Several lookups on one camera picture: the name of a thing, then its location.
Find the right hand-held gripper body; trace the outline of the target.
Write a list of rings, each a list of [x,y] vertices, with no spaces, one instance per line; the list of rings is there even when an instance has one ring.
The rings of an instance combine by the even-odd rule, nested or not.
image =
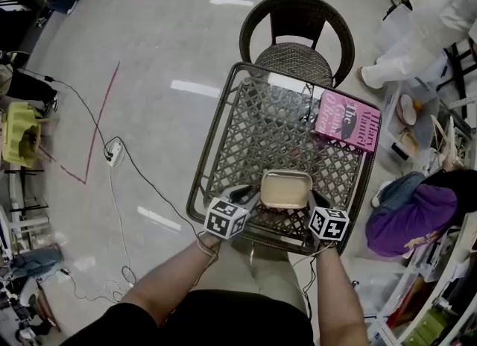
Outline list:
[[[343,240],[350,219],[344,210],[315,205],[313,196],[309,200],[310,220],[308,228],[322,241],[340,242]]]

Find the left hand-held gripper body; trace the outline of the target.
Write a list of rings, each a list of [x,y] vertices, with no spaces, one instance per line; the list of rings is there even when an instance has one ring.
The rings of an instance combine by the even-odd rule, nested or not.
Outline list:
[[[239,206],[253,196],[251,192],[243,198],[231,198],[230,192],[225,191],[220,197],[212,199],[203,225],[206,232],[223,240],[229,240],[244,230],[254,208]]]

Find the beige plastic lunch box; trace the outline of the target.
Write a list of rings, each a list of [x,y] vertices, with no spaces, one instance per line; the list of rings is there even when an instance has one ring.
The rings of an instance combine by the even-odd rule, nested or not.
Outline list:
[[[306,172],[267,170],[260,187],[261,202],[268,208],[302,209],[308,203],[312,178]]]

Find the person's left forearm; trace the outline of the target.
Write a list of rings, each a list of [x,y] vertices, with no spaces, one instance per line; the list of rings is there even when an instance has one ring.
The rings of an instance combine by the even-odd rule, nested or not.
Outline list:
[[[218,258],[221,240],[204,232],[188,247],[149,271],[123,297],[161,325]]]

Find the person's right forearm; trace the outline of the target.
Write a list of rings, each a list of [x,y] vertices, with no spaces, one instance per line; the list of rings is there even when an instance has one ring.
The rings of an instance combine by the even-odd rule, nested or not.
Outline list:
[[[369,346],[363,309],[336,248],[319,246],[316,273],[320,346]]]

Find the wicker glass-top table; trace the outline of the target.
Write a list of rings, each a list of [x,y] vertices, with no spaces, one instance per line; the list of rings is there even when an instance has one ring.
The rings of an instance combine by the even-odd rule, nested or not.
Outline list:
[[[308,122],[305,83],[315,85]],[[376,153],[368,153],[314,132],[324,87],[250,63],[236,63],[219,96],[186,205],[188,217],[203,223],[213,198],[228,188],[251,185],[260,192],[271,169],[306,172],[312,188],[355,224],[370,181]],[[253,208],[243,237],[287,252],[313,251],[309,209]]]

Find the person's beige trousers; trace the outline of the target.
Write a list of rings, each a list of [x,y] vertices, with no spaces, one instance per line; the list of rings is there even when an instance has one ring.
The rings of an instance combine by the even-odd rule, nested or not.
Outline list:
[[[243,238],[233,240],[230,246],[244,261],[259,294],[289,303],[307,314],[305,299],[287,252]]]

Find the clear plastic box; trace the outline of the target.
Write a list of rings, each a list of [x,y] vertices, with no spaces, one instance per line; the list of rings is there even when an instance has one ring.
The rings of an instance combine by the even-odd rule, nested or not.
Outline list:
[[[388,317],[402,303],[416,268],[398,262],[352,258],[346,270],[368,318]]]

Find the pink book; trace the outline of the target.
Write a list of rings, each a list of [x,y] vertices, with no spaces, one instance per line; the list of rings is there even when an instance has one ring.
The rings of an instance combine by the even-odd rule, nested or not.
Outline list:
[[[381,112],[377,108],[325,89],[320,97],[314,132],[374,153],[379,139],[380,122]]]

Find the person's black shirt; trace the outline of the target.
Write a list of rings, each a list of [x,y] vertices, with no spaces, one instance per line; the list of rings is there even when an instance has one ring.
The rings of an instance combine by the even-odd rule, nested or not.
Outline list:
[[[307,315],[264,295],[224,290],[187,294],[158,325],[132,303],[110,307],[61,346],[315,346]]]

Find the black eyeglasses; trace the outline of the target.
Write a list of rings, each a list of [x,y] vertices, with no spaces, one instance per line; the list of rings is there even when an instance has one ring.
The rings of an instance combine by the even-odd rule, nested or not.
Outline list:
[[[300,122],[308,122],[310,120],[310,115],[312,114],[312,108],[314,105],[314,93],[315,93],[315,85],[311,83],[305,83],[305,86],[301,92],[301,95],[305,97],[305,112],[299,118]]]

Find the pink plate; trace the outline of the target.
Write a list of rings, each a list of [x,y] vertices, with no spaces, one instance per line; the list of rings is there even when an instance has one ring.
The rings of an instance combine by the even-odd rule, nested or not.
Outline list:
[[[417,113],[414,109],[414,102],[411,96],[403,94],[397,103],[398,117],[409,126],[414,126],[417,121]]]

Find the white power strip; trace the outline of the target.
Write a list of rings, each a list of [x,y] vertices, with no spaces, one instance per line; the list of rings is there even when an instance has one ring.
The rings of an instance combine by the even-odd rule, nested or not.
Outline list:
[[[107,142],[104,148],[104,156],[110,168],[119,167],[124,159],[125,153],[124,143],[118,136]]]

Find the white shelf rack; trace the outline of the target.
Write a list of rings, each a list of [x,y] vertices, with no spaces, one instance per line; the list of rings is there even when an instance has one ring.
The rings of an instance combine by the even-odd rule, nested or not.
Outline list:
[[[476,125],[474,127],[461,129],[462,133],[470,135],[470,144],[466,149],[464,165],[471,166],[477,170],[477,95],[462,98],[461,100],[452,102],[450,105],[443,105],[443,109],[447,109],[449,114],[454,115],[458,108],[464,106],[466,106],[468,110],[473,110],[476,115]],[[428,311],[438,305],[445,291],[454,282],[464,278],[470,264],[470,250],[474,241],[477,239],[477,212],[467,214],[464,217],[457,234],[458,237],[456,238],[452,252],[449,254],[449,259],[430,295],[420,307],[413,320],[405,324],[405,328],[402,332],[396,333],[395,330],[392,330],[388,326],[387,320],[391,318],[391,314],[395,309],[400,307],[407,293],[411,291],[411,287],[414,284],[412,277],[419,276],[417,268],[418,262],[423,260],[424,253],[434,246],[428,245],[418,248],[414,252],[388,302],[380,312],[366,320],[370,325],[367,328],[369,343],[372,345],[402,346],[402,343],[410,337],[411,333],[423,323],[423,318]]]

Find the dark wicker chair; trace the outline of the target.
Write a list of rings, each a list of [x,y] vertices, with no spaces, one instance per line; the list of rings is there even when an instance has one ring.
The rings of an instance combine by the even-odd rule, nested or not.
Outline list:
[[[251,59],[253,32],[270,18],[271,44]],[[316,50],[325,24],[329,24],[341,46],[341,61],[333,72],[324,56]],[[297,76],[325,87],[337,87],[350,73],[355,60],[351,31],[343,16],[323,0],[263,0],[247,15],[238,41],[246,63]]]

